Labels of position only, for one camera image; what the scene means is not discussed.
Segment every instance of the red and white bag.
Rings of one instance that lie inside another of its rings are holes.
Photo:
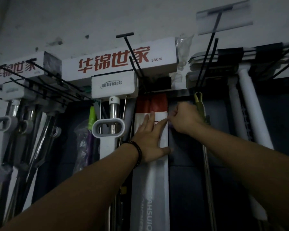
[[[134,132],[151,111],[155,112],[155,124],[167,118],[166,94],[137,98]],[[167,146],[168,124],[159,141],[159,147]],[[167,155],[149,164],[142,164],[133,171],[130,231],[151,230],[170,230]]]

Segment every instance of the bracelet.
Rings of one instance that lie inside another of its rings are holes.
[[[137,160],[137,163],[136,163],[134,169],[137,168],[137,166],[140,165],[141,160],[142,160],[142,151],[141,151],[140,147],[139,147],[138,144],[135,143],[134,141],[129,141],[129,140],[127,140],[127,141],[123,141],[123,143],[130,143],[130,144],[132,144],[132,145],[134,145],[134,146],[136,147],[136,149],[137,149],[137,151],[138,151],[138,160]]]

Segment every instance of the brand logo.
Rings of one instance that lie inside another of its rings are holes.
[[[18,88],[16,88],[16,87],[11,87],[11,88],[9,88],[8,90],[6,90],[6,93],[10,93],[10,92],[13,92],[13,91],[18,91]]]
[[[120,81],[120,80],[108,81],[106,83],[103,83],[101,85],[101,88],[110,87],[110,86],[116,86],[116,85],[120,85],[120,84],[122,84],[122,81]]]

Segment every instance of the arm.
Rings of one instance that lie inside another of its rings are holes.
[[[167,120],[154,128],[155,114],[147,115],[133,141],[142,161],[154,161],[168,153],[159,148],[159,135]],[[136,148],[124,143],[109,156],[73,175],[8,222],[5,230],[98,230],[104,214],[138,159]]]
[[[205,145],[250,190],[266,211],[289,228],[289,156],[218,131],[201,120],[196,106],[181,102],[168,119]]]

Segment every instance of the hand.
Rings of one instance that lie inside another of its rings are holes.
[[[190,135],[197,124],[204,124],[197,107],[188,102],[178,102],[175,111],[167,117],[177,132]]]
[[[149,115],[146,115],[144,122],[138,127],[137,132],[132,138],[132,141],[137,143],[142,151],[142,163],[149,163],[170,153],[169,147],[158,147],[158,140],[167,123],[167,119],[161,120],[155,127],[154,121],[154,112],[151,112],[150,118]]]

